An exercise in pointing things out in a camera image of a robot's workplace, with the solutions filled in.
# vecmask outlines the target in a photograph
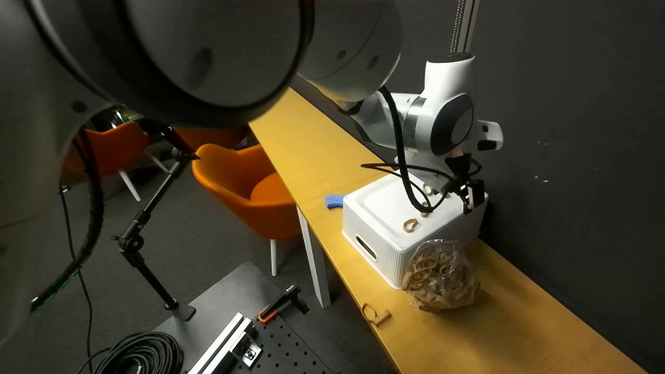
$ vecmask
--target black cable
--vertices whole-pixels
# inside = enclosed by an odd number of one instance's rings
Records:
[[[105,194],[103,194],[103,181],[97,172],[97,165],[93,160],[89,141],[86,132],[80,132],[80,140],[76,141],[78,153],[81,154],[81,162],[88,170],[88,188],[89,188],[89,224],[86,242],[78,254],[78,258],[60,272],[60,277],[50,282],[37,298],[32,299],[32,311],[40,310],[52,295],[56,295],[63,284],[81,271],[84,263],[91,256],[91,249],[96,248],[103,223],[105,223]]]
[[[393,169],[382,169],[382,166],[391,166],[391,165],[377,162],[377,165],[362,165],[362,166],[364,166],[364,169],[378,170],[378,172],[396,174],[396,176],[399,180],[399,172],[398,172],[398,170],[393,170]],[[445,200],[445,196],[441,196],[441,200],[432,205],[428,194],[426,194],[417,184],[409,181],[409,185],[426,200],[426,204],[428,204],[432,211],[437,211],[437,208],[442,204],[442,200]]]
[[[430,205],[428,200],[426,200],[428,205],[422,205],[414,196],[412,181],[409,181],[409,170],[407,170],[407,162],[406,162],[406,149],[404,149],[401,117],[398,112],[398,105],[393,101],[393,94],[385,85],[378,91],[382,94],[382,97],[386,101],[389,110],[391,110],[393,132],[396,132],[396,149],[398,149],[398,169],[399,169],[399,180],[404,184],[404,190],[406,190],[406,194],[407,194],[407,198],[409,198],[409,202],[412,202],[412,205],[415,211],[432,212],[434,208]]]
[[[112,349],[97,352],[93,357],[99,354],[108,354],[108,357],[99,361],[93,370],[96,374],[116,374],[127,373],[130,369],[140,369],[140,373],[146,374],[179,374],[185,363],[184,349],[165,333],[135,333]]]
[[[377,169],[377,166],[398,169],[399,165],[398,165],[398,162],[366,162],[366,165],[359,165],[359,166],[364,166],[364,169]],[[432,172],[432,174],[445,176],[447,181],[453,181],[453,180],[455,180],[453,174],[442,172],[442,170],[438,170],[438,169],[430,169],[430,166],[407,165],[407,169]]]
[[[69,217],[69,205],[67,205],[67,196],[64,196],[64,194],[67,194],[67,191],[60,190],[60,205],[63,205],[63,214],[64,214],[64,231],[67,231],[69,254],[71,254],[71,260],[76,260],[78,254],[76,254],[76,242],[72,242],[72,231],[71,231],[71,217]],[[84,272],[80,271],[78,277],[80,277],[81,292],[84,292],[86,305],[88,305],[86,355],[91,357],[93,305],[91,305],[91,298],[89,298],[89,292],[88,292]]]

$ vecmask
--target dark wall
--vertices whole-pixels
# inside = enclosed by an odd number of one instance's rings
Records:
[[[417,58],[449,47],[453,5],[399,3],[409,57],[393,85],[419,85]],[[664,3],[485,0],[472,52],[479,112],[507,140],[482,157],[482,238],[647,370],[664,370]]]

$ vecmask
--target clear plastic bag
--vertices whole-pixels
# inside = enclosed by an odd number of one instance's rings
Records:
[[[479,288],[477,271],[455,242],[422,242],[404,274],[404,290],[415,298],[422,310],[472,305]]]

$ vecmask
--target wooden table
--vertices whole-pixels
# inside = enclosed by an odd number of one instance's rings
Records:
[[[469,249],[479,304],[417,310],[344,240],[340,211],[324,205],[382,176],[359,169],[378,159],[295,91],[252,130],[355,304],[391,314],[375,333],[401,373],[645,373],[482,242]]]

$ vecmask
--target black tripod stand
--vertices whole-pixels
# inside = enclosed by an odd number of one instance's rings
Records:
[[[150,220],[152,211],[159,205],[159,202],[165,198],[169,188],[176,176],[184,174],[187,165],[196,159],[194,149],[167,126],[159,126],[152,121],[141,121],[141,128],[150,134],[162,136],[175,149],[176,149],[176,162],[159,188],[159,191],[150,198],[150,202],[135,214],[135,218],[127,224],[125,234],[116,238],[118,245],[122,248],[125,260],[141,272],[141,277],[148,280],[148,284],[162,298],[165,307],[179,320],[191,320],[196,310],[191,305],[181,305],[167,290],[165,284],[154,277],[154,272],[148,269],[144,256],[140,254],[144,248],[141,231]]]

